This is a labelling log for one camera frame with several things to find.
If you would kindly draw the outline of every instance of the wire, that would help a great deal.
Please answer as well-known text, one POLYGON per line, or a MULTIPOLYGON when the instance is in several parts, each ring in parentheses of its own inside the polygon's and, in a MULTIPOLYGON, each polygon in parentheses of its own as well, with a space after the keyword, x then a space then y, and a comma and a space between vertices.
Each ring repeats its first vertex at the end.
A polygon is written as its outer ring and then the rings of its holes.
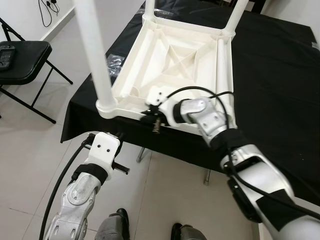
POLYGON ((68 163, 65 165, 63 171, 61 172, 58 180, 55 183, 55 186, 52 190, 51 196, 49 198, 48 204, 46 206, 45 212, 44 212, 44 216, 43 216, 43 220, 42 220, 42 224, 41 224, 41 230, 40 230, 40 236, 39 236, 39 240, 44 240, 44 235, 45 235, 45 229, 46 229, 46 223, 48 220, 48 216, 49 216, 49 212, 52 206, 52 203, 54 202, 55 196, 57 194, 58 188, 62 182, 62 179, 64 178, 64 176, 66 175, 69 167, 71 166, 71 164, 74 162, 74 160, 76 159, 77 155, 80 153, 80 151, 85 147, 85 145, 88 144, 88 139, 84 140, 81 145, 79 146, 79 148, 75 151, 75 153, 72 155, 72 157, 70 158, 70 160, 68 161, 68 163))
POLYGON ((45 22, 44 22, 44 16, 42 14, 42 10, 41 10, 41 6, 40 6, 40 0, 38 0, 38 5, 39 5, 39 9, 40 9, 40 14, 41 14, 41 19, 42 19, 42 24, 45 28, 49 27, 52 23, 52 16, 51 16, 51 13, 50 13, 50 10, 48 9, 48 6, 44 3, 43 0, 41 0, 41 2, 43 3, 43 5, 45 6, 46 10, 48 11, 49 15, 50 15, 50 22, 48 25, 45 25, 45 22))
MULTIPOLYGON (((226 120, 225 120, 226 129, 227 129, 227 130, 230 129, 230 127, 229 127, 229 121, 228 121, 228 113, 227 113, 227 111, 226 111, 225 105, 223 104, 223 102, 222 102, 221 99, 219 98, 218 94, 215 94, 214 92, 212 92, 212 91, 209 90, 209 89, 206 89, 206 88, 200 87, 200 86, 187 86, 187 87, 182 87, 182 88, 180 88, 180 89, 172 92, 171 94, 169 94, 163 102, 165 102, 166 100, 168 100, 168 98, 170 98, 171 96, 173 96, 173 95, 175 95, 175 94, 177 94, 177 93, 179 93, 179 92, 182 92, 182 91, 185 91, 185 90, 191 90, 191 89, 206 91, 207 93, 212 94, 212 97, 210 97, 210 98, 216 98, 216 99, 219 101, 219 103, 220 103, 221 106, 222 106, 222 109, 223 109, 223 112, 224 112, 224 116, 225 116, 225 119, 226 119, 226 120)), ((292 204, 291 202, 284 201, 284 200, 282 200, 282 199, 280 199, 280 198, 278 198, 278 197, 275 197, 275 196, 271 195, 271 194, 268 193, 268 192, 265 192, 265 191, 263 191, 263 190, 255 187, 255 186, 251 185, 250 183, 246 182, 245 180, 243 180, 243 179, 238 175, 238 173, 237 173, 237 171, 236 171, 236 169, 235 169, 235 166, 234 166, 234 163, 233 163, 233 160, 232 160, 232 156, 231 156, 231 149, 230 149, 230 147, 227 148, 227 154, 228 154, 228 158, 229 158, 229 161, 228 161, 228 162, 229 162, 229 167, 230 167, 230 169, 231 169, 231 172, 232 172, 233 176, 234 176, 240 183, 242 183, 244 186, 246 186, 247 188, 249 188, 249 189, 257 192, 258 194, 260 194, 260 195, 262 195, 262 196, 264 196, 264 197, 266 197, 266 198, 272 199, 272 200, 274 200, 274 201, 276 201, 276 202, 278 202, 278 203, 281 203, 281 204, 283 204, 283 205, 285 205, 285 206, 287 206, 287 207, 290 207, 290 208, 292 208, 292 209, 294 209, 294 210, 297 210, 297 211, 299 211, 299 212, 301 212, 301 213, 304 213, 304 214, 309 215, 309 216, 311 216, 311 217, 313 217, 313 218, 315 218, 315 219, 320 220, 320 214, 318 214, 318 213, 316 213, 316 212, 313 212, 313 211, 311 211, 311 210, 309 210, 309 209, 306 209, 306 208, 304 208, 304 207, 302 207, 302 206, 299 206, 299 205, 296 205, 296 204, 292 204)))
POLYGON ((310 193, 312 193, 318 200, 320 200, 320 193, 318 193, 312 186, 310 186, 305 180, 303 180, 298 175, 295 175, 291 173, 286 167, 284 167, 282 164, 279 164, 278 162, 275 163, 275 165, 278 166, 279 169, 282 169, 283 171, 287 172, 290 176, 298 180, 302 185, 304 185, 310 193))
POLYGON ((54 3, 50 4, 49 1, 47 1, 47 3, 49 3, 49 8, 51 9, 51 11, 53 11, 54 13, 56 13, 56 15, 58 16, 59 10, 58 10, 57 6, 56 6, 54 3))
POLYGON ((60 7, 59 7, 58 3, 53 3, 53 5, 54 5, 55 8, 58 10, 58 12, 60 12, 60 7))
POLYGON ((230 95, 232 95, 232 96, 235 95, 232 91, 223 91, 223 92, 221 92, 221 93, 218 93, 216 96, 210 96, 209 98, 210 98, 210 99, 214 99, 214 98, 216 98, 216 97, 220 97, 220 96, 226 95, 226 94, 230 94, 230 95))

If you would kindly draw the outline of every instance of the metal rod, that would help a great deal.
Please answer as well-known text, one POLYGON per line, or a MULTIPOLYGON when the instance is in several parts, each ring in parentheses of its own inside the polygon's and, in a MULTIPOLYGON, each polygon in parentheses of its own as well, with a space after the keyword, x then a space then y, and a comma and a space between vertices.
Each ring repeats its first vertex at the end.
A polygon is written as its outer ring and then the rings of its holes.
POLYGON ((50 67, 52 67, 58 74, 60 74, 65 80, 67 80, 71 85, 74 84, 73 81, 71 81, 69 78, 67 78, 66 75, 64 75, 58 68, 56 68, 55 65, 53 65, 48 60, 45 61, 50 67))
POLYGON ((31 104, 31 107, 33 107, 33 106, 35 105, 38 97, 40 96, 40 93, 41 93, 42 89, 44 89, 44 86, 46 85, 46 83, 47 83, 47 81, 48 81, 48 79, 49 79, 49 76, 50 76, 50 74, 52 73, 52 70, 53 70, 53 68, 50 69, 49 74, 46 76, 46 78, 45 78, 45 80, 44 80, 44 82, 43 82, 40 90, 39 90, 38 93, 36 94, 35 99, 33 100, 33 103, 31 104))
POLYGON ((10 92, 4 90, 3 88, 0 88, 0 92, 2 92, 3 94, 7 95, 9 98, 12 98, 13 100, 15 100, 16 102, 18 102, 21 105, 25 106, 26 108, 30 109, 31 111, 35 112, 36 114, 40 115, 41 117, 47 119, 51 123, 53 123, 53 124, 56 123, 56 121, 53 120, 52 118, 48 117, 47 115, 43 114, 42 112, 40 112, 37 109, 33 108, 32 106, 28 105, 27 103, 25 103, 21 99, 17 98, 15 95, 12 95, 10 92))
POLYGON ((11 41, 8 29, 3 24, 1 26, 2 26, 2 29, 3 29, 4 35, 6 37, 6 40, 7 41, 11 41))
POLYGON ((2 28, 4 28, 4 26, 5 26, 7 32, 11 32, 21 41, 25 41, 25 39, 22 36, 20 36, 12 27, 10 27, 5 21, 3 21, 1 17, 0 17, 0 23, 2 23, 2 28))
POLYGON ((140 162, 141 162, 141 160, 142 160, 142 154, 144 153, 144 151, 145 151, 145 148, 142 147, 141 150, 140 150, 140 152, 139 152, 138 157, 136 158, 136 162, 137 162, 137 163, 140 163, 140 162))
POLYGON ((205 172, 205 177, 204 177, 204 181, 203 181, 203 184, 206 185, 206 186, 209 185, 210 174, 211 174, 211 170, 207 169, 206 172, 205 172))

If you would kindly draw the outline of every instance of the table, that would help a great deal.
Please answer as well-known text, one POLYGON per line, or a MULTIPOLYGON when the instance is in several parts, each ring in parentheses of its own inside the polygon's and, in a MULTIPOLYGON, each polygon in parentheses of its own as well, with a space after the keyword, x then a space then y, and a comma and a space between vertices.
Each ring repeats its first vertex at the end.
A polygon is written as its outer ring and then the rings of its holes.
MULTIPOLYGON (((170 11, 177 21, 220 29, 232 11, 193 0, 160 0, 156 8, 170 11)), ((141 17, 132 18, 107 56, 128 55, 141 17)), ((245 12, 232 42, 232 64, 237 125, 283 171, 297 197, 320 206, 320 200, 292 175, 320 193, 320 52, 313 47, 315 42, 308 26, 245 12)), ((96 100, 89 75, 69 102, 61 142, 90 131, 123 132, 128 143, 221 171, 216 154, 200 136, 165 127, 155 134, 152 126, 137 120, 104 119, 96 100)))

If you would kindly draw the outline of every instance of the person's foot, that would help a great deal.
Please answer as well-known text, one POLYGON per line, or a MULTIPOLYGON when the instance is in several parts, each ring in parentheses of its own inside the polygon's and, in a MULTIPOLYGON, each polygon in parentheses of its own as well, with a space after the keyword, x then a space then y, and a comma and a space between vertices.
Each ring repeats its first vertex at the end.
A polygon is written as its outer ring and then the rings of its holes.
POLYGON ((116 212, 121 216, 123 240, 130 240, 128 213, 124 208, 119 208, 116 212))
POLYGON ((180 230, 181 227, 182 227, 182 224, 180 223, 175 223, 172 226, 171 240, 181 240, 181 230, 180 230))

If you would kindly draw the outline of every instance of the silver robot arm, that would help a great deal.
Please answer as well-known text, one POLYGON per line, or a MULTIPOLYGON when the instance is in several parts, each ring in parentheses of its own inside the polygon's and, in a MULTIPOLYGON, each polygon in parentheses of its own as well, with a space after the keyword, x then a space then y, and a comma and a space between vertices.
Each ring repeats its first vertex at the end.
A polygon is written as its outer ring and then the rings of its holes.
POLYGON ((238 129, 227 129, 225 115, 215 109, 210 98, 182 100, 168 111, 173 111, 170 116, 173 115, 176 123, 197 124, 205 142, 218 152, 220 166, 230 178, 228 185, 233 197, 249 220, 263 223, 275 240, 320 238, 318 219, 257 193, 234 176, 229 150, 234 170, 244 182, 294 204, 294 192, 287 178, 238 129))
POLYGON ((121 148, 119 139, 100 132, 95 135, 88 158, 72 176, 61 196, 59 213, 53 218, 45 240, 83 240, 87 232, 87 216, 95 204, 102 184, 112 178, 114 169, 126 174, 129 169, 114 162, 121 148))

